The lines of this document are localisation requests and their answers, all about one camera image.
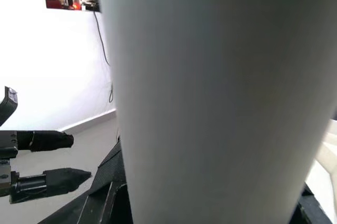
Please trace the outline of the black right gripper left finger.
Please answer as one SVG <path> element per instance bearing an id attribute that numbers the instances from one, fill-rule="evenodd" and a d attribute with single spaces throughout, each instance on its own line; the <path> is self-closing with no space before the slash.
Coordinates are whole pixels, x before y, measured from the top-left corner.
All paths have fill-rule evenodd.
<path id="1" fill-rule="evenodd" d="M 98 166 L 91 187 L 39 224 L 133 224 L 120 138 Z"/>

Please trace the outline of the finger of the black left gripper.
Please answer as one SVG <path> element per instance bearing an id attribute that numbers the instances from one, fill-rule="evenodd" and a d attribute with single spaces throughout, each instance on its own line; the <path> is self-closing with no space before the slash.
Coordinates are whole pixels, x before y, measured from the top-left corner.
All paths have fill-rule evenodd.
<path id="1" fill-rule="evenodd" d="M 43 171 L 29 177 L 15 175 L 15 199 L 36 200 L 73 192 L 91 177 L 91 172 L 73 168 Z"/>
<path id="2" fill-rule="evenodd" d="M 71 148 L 74 137 L 59 131 L 17 131 L 17 143 L 19 150 L 53 151 Z"/>

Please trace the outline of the white plastic table top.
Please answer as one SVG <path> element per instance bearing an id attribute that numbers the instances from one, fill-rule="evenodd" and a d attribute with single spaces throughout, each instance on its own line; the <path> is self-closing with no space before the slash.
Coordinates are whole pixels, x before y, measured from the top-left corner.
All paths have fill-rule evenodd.
<path id="1" fill-rule="evenodd" d="M 337 134 L 325 132 L 314 160 L 329 174 L 332 184 L 337 184 Z"/>

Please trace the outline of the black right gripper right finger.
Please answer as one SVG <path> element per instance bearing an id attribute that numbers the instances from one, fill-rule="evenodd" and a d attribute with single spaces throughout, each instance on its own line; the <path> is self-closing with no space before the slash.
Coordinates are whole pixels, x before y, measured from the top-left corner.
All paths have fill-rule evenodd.
<path id="1" fill-rule="evenodd" d="M 306 183 L 289 224 L 333 224 Z"/>

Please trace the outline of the white plastic table leg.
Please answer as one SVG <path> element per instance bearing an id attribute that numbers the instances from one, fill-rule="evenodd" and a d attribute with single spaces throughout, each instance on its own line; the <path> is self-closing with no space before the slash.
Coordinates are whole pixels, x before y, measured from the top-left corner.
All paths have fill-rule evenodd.
<path id="1" fill-rule="evenodd" d="M 337 0 L 101 0 L 134 224 L 288 224 L 337 109 Z"/>

